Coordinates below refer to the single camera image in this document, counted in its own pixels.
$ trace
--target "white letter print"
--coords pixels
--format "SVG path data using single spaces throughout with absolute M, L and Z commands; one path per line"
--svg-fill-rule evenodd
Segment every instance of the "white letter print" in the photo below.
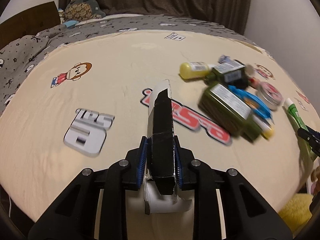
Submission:
M 114 116 L 78 108 L 76 117 L 66 132 L 63 142 L 68 147 L 89 157 L 99 155 L 112 126 Z

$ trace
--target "metal screw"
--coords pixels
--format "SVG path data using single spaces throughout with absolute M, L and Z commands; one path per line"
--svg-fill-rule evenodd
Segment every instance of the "metal screw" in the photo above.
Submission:
M 193 166 L 200 166 L 201 161 L 199 161 L 199 160 L 193 160 L 193 161 L 191 162 L 191 164 L 192 164 Z
M 82 175 L 88 176 L 90 174 L 91 174 L 91 170 L 90 169 L 86 168 L 86 169 L 82 170 Z
M 229 173 L 231 176 L 236 176 L 236 175 L 238 174 L 238 171 L 235 170 L 235 169 L 230 169 L 230 170 L 228 171 L 228 173 Z
M 127 166 L 129 164 L 129 162 L 127 161 L 127 160 L 121 160 L 121 161 L 119 161 L 119 165 L 120 166 Z

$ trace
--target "gray blanket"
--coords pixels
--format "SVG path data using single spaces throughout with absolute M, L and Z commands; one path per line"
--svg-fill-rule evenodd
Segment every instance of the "gray blanket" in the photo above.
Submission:
M 205 33 L 246 41 L 254 45 L 244 36 L 216 23 L 163 15 L 101 19 L 98 22 L 76 26 L 71 30 L 68 30 L 65 25 L 58 25 L 38 33 L 38 36 L 24 36 L 0 51 L 0 95 L 2 94 L 0 115 L 33 67 L 61 44 L 83 41 L 110 33 L 150 29 Z

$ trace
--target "blue cloth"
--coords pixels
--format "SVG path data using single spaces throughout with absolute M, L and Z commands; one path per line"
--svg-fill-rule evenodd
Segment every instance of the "blue cloth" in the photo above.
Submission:
M 74 27 L 77 23 L 79 23 L 78 21 L 75 21 L 75 20 L 70 20 L 70 21 L 67 21 L 67 22 L 64 22 L 63 24 L 68 28 L 72 28 Z

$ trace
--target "white cable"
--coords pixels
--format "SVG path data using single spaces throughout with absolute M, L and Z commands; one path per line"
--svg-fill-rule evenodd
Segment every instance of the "white cable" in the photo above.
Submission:
M 9 217 L 11 216 L 11 198 L 9 196 L 9 202 L 10 202 L 10 206 L 9 206 Z

